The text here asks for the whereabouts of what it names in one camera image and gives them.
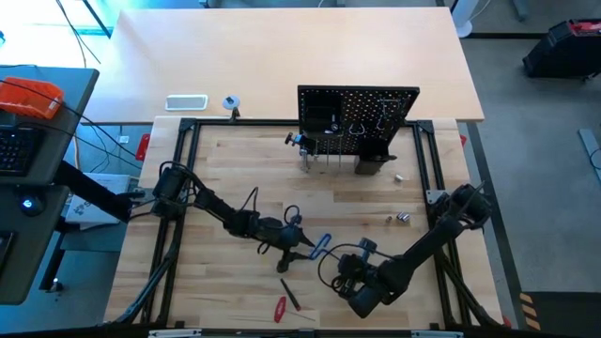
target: orange case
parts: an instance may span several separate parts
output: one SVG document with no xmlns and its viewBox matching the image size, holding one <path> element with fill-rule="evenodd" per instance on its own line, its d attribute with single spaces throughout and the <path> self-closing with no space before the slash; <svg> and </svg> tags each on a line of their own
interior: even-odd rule
<svg viewBox="0 0 601 338">
<path fill-rule="evenodd" d="M 8 84 L 0 83 L 0 109 L 9 113 L 51 119 L 63 103 L 65 93 L 54 84 L 17 77 L 7 77 L 4 81 Z"/>
</svg>

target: wooden tabletop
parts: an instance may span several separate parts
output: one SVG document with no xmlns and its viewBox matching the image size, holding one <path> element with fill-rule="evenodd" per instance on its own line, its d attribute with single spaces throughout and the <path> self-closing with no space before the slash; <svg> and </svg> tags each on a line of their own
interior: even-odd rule
<svg viewBox="0 0 601 338">
<path fill-rule="evenodd" d="M 308 84 L 419 86 L 409 118 L 484 119 L 448 8 L 124 10 L 85 115 L 152 123 L 168 95 L 207 94 L 187 115 L 236 95 L 243 116 L 297 118 Z"/>
<path fill-rule="evenodd" d="M 158 167 L 173 157 L 177 139 L 177 117 L 158 117 L 154 123 L 140 185 L 154 187 Z M 447 187 L 454 189 L 469 181 L 456 124 L 436 121 L 435 128 L 442 172 Z M 301 226 L 311 240 L 332 235 L 329 247 L 358 243 L 362 237 L 378 244 L 387 254 L 400 254 L 427 230 L 424 200 L 412 133 L 401 129 L 391 144 L 397 161 L 387 162 L 375 176 L 353 174 L 353 158 L 337 157 L 325 165 L 322 156 L 309 173 L 300 169 L 297 148 L 284 145 L 286 127 L 202 127 L 194 172 L 226 203 L 240 207 L 254 186 L 259 187 L 257 210 L 262 216 L 282 218 L 284 208 L 300 207 Z M 183 154 L 188 153 L 187 146 Z M 426 160 L 429 163 L 429 152 Z M 398 184 L 393 177 L 402 175 Z M 400 211 L 410 222 L 385 223 Z M 106 320 L 123 313 L 148 277 L 159 220 L 147 216 L 132 221 L 119 257 L 116 278 L 105 314 Z M 233 238 L 205 211 L 190 208 L 186 216 L 182 247 L 169 321 L 185 320 L 187 327 L 229 329 L 427 329 L 431 322 L 442 324 L 439 292 L 433 260 L 419 267 L 408 291 L 390 306 L 379 305 L 360 319 L 347 303 L 317 279 L 317 264 L 293 262 L 279 274 L 275 266 L 280 253 L 270 249 L 256 254 L 258 242 Z M 501 312 L 483 235 L 464 232 L 457 246 L 466 284 L 497 320 Z M 300 246 L 298 251 L 308 253 Z M 370 258 L 378 264 L 379 257 Z M 327 259 L 323 276 L 334 277 L 336 261 Z M 296 295 L 302 310 L 288 301 L 282 322 L 273 322 L 276 303 L 285 291 L 283 277 Z M 158 313 L 160 298 L 155 301 Z M 456 298 L 451 295 L 455 318 Z"/>
</svg>

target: gray floor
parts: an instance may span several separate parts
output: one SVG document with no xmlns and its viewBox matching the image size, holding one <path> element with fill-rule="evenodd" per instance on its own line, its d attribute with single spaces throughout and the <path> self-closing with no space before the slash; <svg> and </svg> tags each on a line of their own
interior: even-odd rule
<svg viewBox="0 0 601 338">
<path fill-rule="evenodd" d="M 261 7 L 265 7 L 271 4 L 262 1 L 266 2 L 223 0 L 222 6 L 257 7 L 263 4 Z M 318 1 L 302 1 L 306 7 L 314 2 Z M 357 0 L 352 6 L 432 6 L 434 3 L 429 0 Z M 540 32 L 564 19 L 601 14 L 595 1 L 541 0 L 530 3 L 531 18 L 526 23 L 519 23 L 509 0 L 493 0 L 490 7 L 474 20 L 475 30 Z M 324 6 L 330 5 L 329 0 L 324 1 Z M 485 122 L 479 128 L 490 172 L 523 290 L 601 292 L 601 263 L 596 260 L 597 243 L 601 242 L 601 228 L 597 226 L 601 216 L 598 208 L 601 184 L 577 135 L 577 129 L 589 128 L 601 140 L 601 96 L 598 95 L 601 83 L 598 79 L 583 84 L 573 80 L 525 77 L 521 58 L 535 42 L 462 41 L 485 110 Z M 113 136 L 129 135 L 131 140 L 126 147 L 132 151 L 135 151 L 141 134 L 150 131 L 149 126 L 127 126 L 122 132 L 118 127 L 106 129 Z M 89 127 L 83 127 L 80 136 L 101 146 Z M 107 148 L 113 149 L 114 145 L 106 138 L 104 140 Z M 66 156 L 68 161 L 73 157 L 71 151 Z M 81 145 L 81 156 L 84 171 L 91 170 L 104 157 L 86 145 Z M 131 159 L 123 152 L 119 156 Z M 470 173 L 477 181 L 470 143 L 466 146 L 466 156 Z M 137 169 L 113 159 L 104 172 L 139 174 Z M 122 238 L 123 230 L 119 227 L 113 234 L 107 235 L 104 230 L 98 235 L 99 238 L 111 238 L 105 240 L 111 242 L 111 245 L 107 244 L 106 252 L 68 253 L 59 275 L 68 289 L 60 296 L 41 293 L 34 287 L 24 305 L 0 306 L 0 332 L 99 323 L 116 268 L 115 246 L 118 247 L 116 243 Z M 501 309 L 515 323 L 496 242 L 492 231 L 486 230 Z"/>
</svg>

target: wooden table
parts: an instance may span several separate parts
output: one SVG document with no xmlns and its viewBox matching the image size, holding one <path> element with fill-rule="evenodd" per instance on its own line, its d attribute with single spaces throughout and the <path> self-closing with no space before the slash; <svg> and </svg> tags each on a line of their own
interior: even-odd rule
<svg viewBox="0 0 601 338">
<path fill-rule="evenodd" d="M 85 115 L 152 123 L 168 95 L 207 94 L 188 115 L 236 95 L 243 116 L 297 118 L 308 84 L 419 86 L 409 118 L 484 119 L 448 8 L 122 11 Z"/>
<path fill-rule="evenodd" d="M 159 164 L 173 157 L 179 118 L 155 120 L 140 185 L 154 187 Z M 446 186 L 454 189 L 469 181 L 463 150 L 454 120 L 435 121 L 442 172 Z M 426 232 L 427 222 L 412 133 L 401 129 L 391 144 L 397 161 L 386 163 L 372 177 L 353 173 L 353 158 L 337 158 L 325 166 L 321 157 L 307 174 L 300 169 L 297 148 L 284 145 L 286 127 L 203 127 L 194 172 L 218 196 L 239 207 L 254 186 L 259 187 L 257 210 L 263 216 L 281 218 L 290 204 L 300 207 L 305 234 L 317 241 L 324 233 L 333 236 L 330 247 L 344 242 L 372 239 L 388 254 L 405 251 Z M 185 146 L 183 154 L 188 154 Z M 426 160 L 429 163 L 429 152 Z M 395 174 L 405 180 L 394 183 Z M 401 210 L 409 223 L 386 224 L 388 216 Z M 138 218 L 129 224 L 119 257 L 115 282 L 105 319 L 115 319 L 134 300 L 148 277 L 159 226 L 157 218 Z M 271 249 L 257 255 L 258 242 L 233 238 L 205 211 L 189 209 L 177 264 L 177 277 L 169 321 L 185 320 L 187 327 L 202 328 L 321 328 L 321 329 L 427 329 L 442 324 L 439 292 L 433 260 L 417 269 L 399 300 L 379 305 L 365 319 L 358 318 L 347 303 L 317 279 L 316 262 L 293 262 L 284 274 L 275 271 L 280 257 Z M 483 235 L 464 232 L 457 246 L 466 284 L 497 320 L 501 312 Z M 307 253 L 306 248 L 299 247 Z M 378 264 L 378 257 L 370 258 Z M 324 263 L 330 280 L 336 261 Z M 284 277 L 302 306 L 295 312 L 288 304 L 282 322 L 273 322 L 278 299 L 285 294 Z M 456 298 L 451 295 L 455 318 Z M 159 301 L 155 301 L 156 315 Z"/>
</svg>

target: black pegboard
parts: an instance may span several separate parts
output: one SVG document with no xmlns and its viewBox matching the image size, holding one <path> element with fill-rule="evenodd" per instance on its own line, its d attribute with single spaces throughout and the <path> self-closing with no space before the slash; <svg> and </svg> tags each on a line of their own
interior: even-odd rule
<svg viewBox="0 0 601 338">
<path fill-rule="evenodd" d="M 386 137 L 383 131 L 378 129 L 378 122 L 380 127 L 386 121 L 393 122 L 393 132 L 388 132 L 391 135 L 388 142 L 391 142 L 419 95 L 420 88 L 299 85 L 299 132 L 302 132 L 305 118 L 304 96 L 307 93 L 335 93 L 340 94 L 342 99 L 341 126 L 344 134 L 339 138 L 331 138 L 329 146 L 328 139 L 317 139 L 316 154 L 338 155 L 342 146 L 342 155 L 358 155 L 361 139 Z"/>
</svg>

